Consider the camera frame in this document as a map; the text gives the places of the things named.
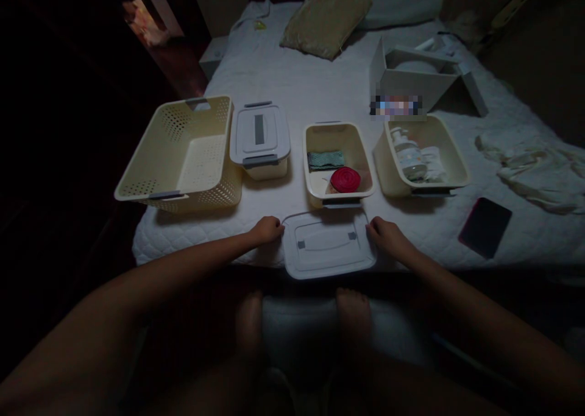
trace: bed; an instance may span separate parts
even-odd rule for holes
[[[386,49],[396,44],[416,46],[443,29],[440,21],[430,21],[355,33],[342,54],[330,62],[279,47],[285,26],[299,5],[270,5],[269,15],[262,19],[266,30],[254,30],[252,21],[243,21],[234,29],[225,57],[206,91],[206,96],[228,94],[236,106],[272,100],[285,109],[292,145],[288,175],[266,182],[255,182],[244,175],[239,205],[226,210],[177,216],[149,207],[136,228],[133,243],[138,264],[193,244],[242,233],[264,215],[282,220],[312,210],[303,176],[303,128],[319,121],[353,122],[360,127],[371,155],[383,131],[382,122],[372,121],[369,116],[368,90],[368,67],[380,37]],[[255,2],[249,4],[242,19],[254,16],[258,9]],[[390,200],[378,190],[363,200],[368,219],[381,216],[394,221],[417,247],[451,270],[585,263],[585,217],[548,213],[521,198],[496,176],[498,165],[486,160],[475,148],[473,140],[486,129],[528,124],[546,135],[554,134],[473,55],[461,48],[490,113],[485,118],[444,110],[435,113],[447,123],[459,145],[472,176],[471,184],[446,199]],[[458,241],[479,197],[487,197],[513,212],[500,248],[490,260]],[[283,267],[283,250],[276,242],[253,250],[236,262]],[[400,266],[378,259],[377,268],[399,270]]]

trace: green sponge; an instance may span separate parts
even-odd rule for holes
[[[309,169],[313,171],[332,171],[346,165],[341,151],[307,153]]]

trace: phone screen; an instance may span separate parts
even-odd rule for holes
[[[480,198],[471,210],[459,235],[459,241],[470,249],[491,259],[495,256],[512,212],[487,198]]]

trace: hand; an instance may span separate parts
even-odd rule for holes
[[[285,227],[280,223],[276,217],[263,217],[260,221],[252,227],[250,233],[258,241],[259,244],[267,244],[272,242],[284,232]]]
[[[366,231],[379,248],[406,266],[420,253],[393,222],[375,217]]]

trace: white towel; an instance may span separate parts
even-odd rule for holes
[[[532,127],[487,132],[475,145],[502,164],[498,176],[518,195],[553,213],[585,213],[585,150]]]

